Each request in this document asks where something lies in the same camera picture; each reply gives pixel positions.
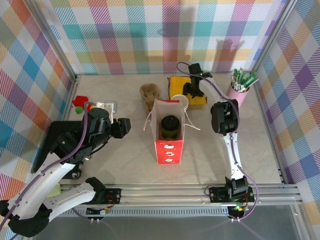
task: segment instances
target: marble surface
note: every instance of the marble surface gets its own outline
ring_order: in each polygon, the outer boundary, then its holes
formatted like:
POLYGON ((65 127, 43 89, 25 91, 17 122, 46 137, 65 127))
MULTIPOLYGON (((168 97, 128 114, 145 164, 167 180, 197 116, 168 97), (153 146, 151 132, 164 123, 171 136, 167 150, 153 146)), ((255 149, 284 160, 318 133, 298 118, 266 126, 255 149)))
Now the marble surface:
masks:
MULTIPOLYGON (((104 184, 224 184, 225 160, 219 134, 211 127, 210 104, 206 110, 188 110, 189 117, 201 130, 186 127, 181 163, 158 165, 151 128, 143 131, 147 113, 139 88, 155 83, 160 97, 168 99, 170 74, 128 74, 82 76, 77 95, 90 101, 118 102, 115 118, 130 118, 131 130, 123 139, 110 139, 108 144, 84 163, 77 180, 62 180, 62 184, 80 184, 97 177, 104 184)), ((224 92, 230 84, 230 74, 213 75, 224 92)), ((280 183, 277 165, 261 116, 255 91, 252 89, 240 108, 239 152, 244 171, 257 183, 280 183)), ((71 110, 70 120, 80 120, 83 114, 71 110)))

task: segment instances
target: plaid wallpaper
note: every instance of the plaid wallpaper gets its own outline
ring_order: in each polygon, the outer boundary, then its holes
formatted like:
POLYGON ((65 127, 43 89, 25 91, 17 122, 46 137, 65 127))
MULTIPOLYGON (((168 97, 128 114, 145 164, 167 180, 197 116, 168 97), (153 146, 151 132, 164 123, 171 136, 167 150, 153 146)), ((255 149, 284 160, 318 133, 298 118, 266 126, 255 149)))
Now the plaid wallpaper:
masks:
POLYGON ((175 73, 178 61, 249 69, 285 2, 38 0, 79 74, 175 73))
POLYGON ((320 239, 320 1, 300 0, 258 72, 259 92, 290 183, 320 239))
POLYGON ((23 0, 1 0, 0 199, 24 186, 48 126, 62 117, 71 83, 23 0))

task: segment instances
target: pen holder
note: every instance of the pen holder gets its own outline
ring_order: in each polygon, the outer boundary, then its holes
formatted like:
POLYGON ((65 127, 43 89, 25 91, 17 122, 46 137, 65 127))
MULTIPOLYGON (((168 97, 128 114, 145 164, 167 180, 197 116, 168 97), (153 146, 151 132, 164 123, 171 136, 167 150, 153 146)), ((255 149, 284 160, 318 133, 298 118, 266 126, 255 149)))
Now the pen holder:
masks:
POLYGON ((238 101, 238 107, 240 108, 240 106, 244 102, 246 96, 248 95, 249 90, 250 90, 250 87, 248 88, 248 90, 246 92, 238 92, 232 88, 231 83, 230 83, 228 91, 226 92, 226 95, 230 99, 236 99, 238 101))

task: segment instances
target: bag handle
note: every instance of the bag handle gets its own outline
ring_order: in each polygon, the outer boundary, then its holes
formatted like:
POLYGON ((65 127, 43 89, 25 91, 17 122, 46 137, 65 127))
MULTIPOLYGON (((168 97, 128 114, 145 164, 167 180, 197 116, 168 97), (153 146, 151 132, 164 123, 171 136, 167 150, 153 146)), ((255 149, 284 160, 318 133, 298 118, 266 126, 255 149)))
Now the bag handle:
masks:
MULTIPOLYGON (((196 129, 196 130, 201 130, 200 128, 196 127, 196 126, 191 122, 191 120, 190 120, 190 118, 189 118, 189 115, 188 115, 188 113, 187 113, 185 110, 184 110, 184 114, 186 115, 186 118, 188 119, 188 121, 189 121, 189 123, 190 123, 190 124, 185 123, 184 126, 188 126, 188 127, 194 128, 194 129, 196 129)), ((143 126, 143 131, 146 130, 146 126, 147 126, 148 122, 150 123, 150 126, 151 126, 150 116, 151 116, 151 112, 150 112, 150 113, 148 114, 148 116, 146 117, 146 120, 145 120, 144 126, 143 126)))
POLYGON ((146 117, 146 120, 144 122, 144 126, 143 126, 143 131, 146 130, 146 126, 147 126, 147 123, 149 122, 150 123, 150 126, 151 126, 151 120, 149 119, 151 116, 151 112, 149 112, 148 116, 146 117))
POLYGON ((189 127, 191 127, 191 128, 194 128, 194 129, 197 129, 197 130, 200 130, 200 128, 197 128, 192 122, 191 122, 191 120, 190 120, 190 118, 189 118, 189 116, 188 116, 188 113, 187 113, 187 111, 185 111, 184 110, 184 113, 185 113, 185 115, 186 115, 186 118, 188 119, 188 121, 189 121, 189 123, 190 124, 184 124, 185 126, 189 126, 189 127))

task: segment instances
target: aluminum frame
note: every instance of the aluminum frame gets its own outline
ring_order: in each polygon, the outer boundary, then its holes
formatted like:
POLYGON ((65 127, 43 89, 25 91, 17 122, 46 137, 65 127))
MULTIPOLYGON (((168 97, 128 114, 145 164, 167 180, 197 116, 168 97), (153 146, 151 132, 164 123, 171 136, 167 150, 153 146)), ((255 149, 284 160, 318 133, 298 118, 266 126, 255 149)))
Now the aluminum frame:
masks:
POLYGON ((288 0, 285 4, 285 6, 283 7, 282 12, 279 15, 278 20, 276 21, 275 25, 274 25, 274 29, 272 30, 271 34, 269 35, 260 56, 258 57, 258 59, 256 60, 252 70, 253 71, 258 71, 261 66, 265 63, 271 48, 273 47, 273 45, 275 44, 275 42, 278 40, 279 35, 282 32, 282 29, 284 28, 290 14, 292 13, 292 11, 295 9, 297 3, 299 0, 288 0))
MULTIPOLYGON (((72 185, 61 185, 67 191, 72 185)), ((210 203, 206 196, 207 186, 224 187, 223 184, 133 184, 105 185, 106 188, 120 188, 121 200, 117 207, 196 207, 236 206, 234 202, 210 203)), ((256 195, 256 188, 249 185, 256 195)), ((295 184, 258 184, 258 205, 301 204, 298 187, 295 184)), ((84 207, 103 207, 101 204, 81 204, 84 207)))
POLYGON ((56 36, 52 32, 42 10, 40 9, 36 0, 25 0, 24 1, 32 16, 34 17, 36 23, 40 26, 44 36, 46 37, 49 45, 52 47, 55 54, 57 54, 58 59, 65 71, 68 73, 69 77, 76 80, 76 73, 74 72, 65 52, 61 48, 56 36))
POLYGON ((289 182, 289 180, 288 180, 288 177, 286 175, 285 167, 284 167, 283 163, 280 160, 280 153, 279 153, 279 150, 277 148, 276 140, 271 135, 272 129, 271 129, 270 123, 268 121, 267 113, 266 113, 266 111, 264 111, 263 100, 262 100, 262 98, 261 98, 261 96, 259 94, 258 86, 256 84, 254 84, 253 85, 253 89, 254 89, 254 93, 255 93, 257 102, 259 104, 260 113, 262 115, 262 120, 263 120, 265 129, 266 129, 266 134, 267 134, 269 142, 270 142, 270 146, 271 146, 271 150, 272 150, 272 153, 273 153, 273 157, 274 157, 275 163, 276 163, 276 165, 278 166, 278 168, 280 169, 280 172, 281 172, 281 174, 279 174, 280 178, 283 178, 283 182, 285 184, 287 184, 289 182))
POLYGON ((67 100, 67 105, 66 105, 64 113, 62 115, 62 120, 63 121, 68 121, 69 120, 70 112, 73 109, 72 100, 76 98, 76 94, 77 94, 77 91, 78 91, 80 80, 81 80, 81 76, 77 76, 76 79, 74 80, 74 82, 72 83, 72 86, 70 88, 69 97, 68 97, 68 100, 67 100))
MULTIPOLYGON (((68 191, 72 185, 62 184, 61 191, 68 191)), ((203 207, 204 210, 218 208, 224 209, 227 206, 236 206, 239 203, 211 203, 210 198, 206 196, 205 189, 207 186, 223 187, 223 184, 129 184, 129 185, 105 185, 106 188, 120 188, 121 200, 114 208, 117 210, 112 217, 127 217, 133 216, 135 213, 139 216, 142 207, 149 210, 158 210, 159 207, 163 209, 176 209, 180 207, 186 209, 192 207, 195 210, 203 207)), ((258 184, 259 199, 257 199, 257 206, 278 206, 290 205, 292 216, 299 236, 303 240, 314 239, 312 232, 309 231, 308 225, 305 222, 302 206, 302 198, 295 184, 258 184)), ((253 193, 256 196, 257 190, 253 184, 250 184, 253 193)), ((81 204, 75 209, 80 213, 85 213, 86 208, 101 208, 105 207, 103 204, 81 204)), ((71 210, 62 214, 61 217, 75 216, 71 210)), ((213 216, 226 216, 224 212, 213 216)))

